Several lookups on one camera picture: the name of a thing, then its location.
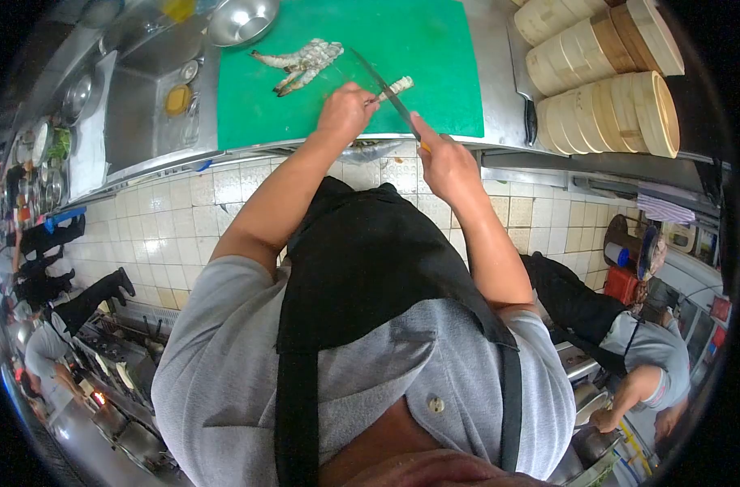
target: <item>hand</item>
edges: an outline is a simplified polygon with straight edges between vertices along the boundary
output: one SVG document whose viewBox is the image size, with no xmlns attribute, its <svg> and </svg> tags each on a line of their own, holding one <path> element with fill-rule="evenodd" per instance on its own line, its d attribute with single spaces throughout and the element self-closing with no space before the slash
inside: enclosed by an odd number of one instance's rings
<svg viewBox="0 0 740 487">
<path fill-rule="evenodd" d="M 347 146 L 365 130 L 380 107 L 376 101 L 371 103 L 374 99 L 373 93 L 362 90 L 353 81 L 342 85 L 324 103 L 317 131 L 339 141 L 342 147 Z"/>
<path fill-rule="evenodd" d="M 606 409 L 598 409 L 589 417 L 589 422 L 598 427 L 600 433 L 610 433 L 618 426 L 614 420 L 613 412 Z"/>
<path fill-rule="evenodd" d="M 430 151 L 419 149 L 423 163 L 423 180 L 435 196 L 453 207 L 470 204 L 476 196 L 486 196 L 481 184 L 481 172 L 472 154 L 462 144 L 446 135 L 438 136 L 417 112 L 410 113 L 421 141 Z"/>
</svg>

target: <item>red crate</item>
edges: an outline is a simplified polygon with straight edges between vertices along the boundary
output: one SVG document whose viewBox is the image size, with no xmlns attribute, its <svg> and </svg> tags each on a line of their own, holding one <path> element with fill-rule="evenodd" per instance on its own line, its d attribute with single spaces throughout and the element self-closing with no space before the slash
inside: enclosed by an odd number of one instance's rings
<svg viewBox="0 0 740 487">
<path fill-rule="evenodd" d="M 622 304 L 628 305 L 635 295 L 638 279 L 629 269 L 611 266 L 608 270 L 608 279 L 605 281 L 603 294 L 613 296 Z"/>
</svg>

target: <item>knife handle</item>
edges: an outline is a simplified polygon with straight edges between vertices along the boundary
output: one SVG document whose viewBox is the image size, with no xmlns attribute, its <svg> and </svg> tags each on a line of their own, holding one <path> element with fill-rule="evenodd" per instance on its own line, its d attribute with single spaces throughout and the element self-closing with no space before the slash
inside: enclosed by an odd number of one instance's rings
<svg viewBox="0 0 740 487">
<path fill-rule="evenodd" d="M 526 144 L 532 146 L 537 139 L 537 112 L 535 112 L 535 103 L 528 98 L 524 98 L 524 127 L 526 129 Z"/>
</svg>

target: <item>black apron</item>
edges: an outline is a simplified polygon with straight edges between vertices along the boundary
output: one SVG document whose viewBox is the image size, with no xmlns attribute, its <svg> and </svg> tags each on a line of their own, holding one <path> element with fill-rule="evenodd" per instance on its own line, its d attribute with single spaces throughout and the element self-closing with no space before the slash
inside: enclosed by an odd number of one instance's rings
<svg viewBox="0 0 740 487">
<path fill-rule="evenodd" d="M 326 191 L 342 185 L 339 193 Z M 280 485 L 317 484 L 317 353 L 359 340 L 416 303 L 449 297 L 497 344 L 503 417 L 498 464 L 514 472 L 521 431 L 516 340 L 443 233 L 384 184 L 353 192 L 325 178 L 296 243 L 278 329 L 275 455 Z"/>
</svg>

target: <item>sink basin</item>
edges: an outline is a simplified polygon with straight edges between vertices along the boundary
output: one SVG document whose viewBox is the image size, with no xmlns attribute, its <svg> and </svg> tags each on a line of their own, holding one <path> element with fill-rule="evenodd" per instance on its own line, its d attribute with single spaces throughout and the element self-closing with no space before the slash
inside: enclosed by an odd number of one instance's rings
<svg viewBox="0 0 740 487">
<path fill-rule="evenodd" d="M 206 20 L 190 17 L 182 24 L 150 26 L 149 33 L 129 52 L 120 52 L 107 99 L 105 149 L 108 174 L 193 147 L 199 138 L 199 109 L 205 46 L 201 31 Z M 198 59 L 200 70 L 188 83 L 197 101 L 175 117 L 164 112 L 167 93 L 183 83 L 180 69 Z"/>
</svg>

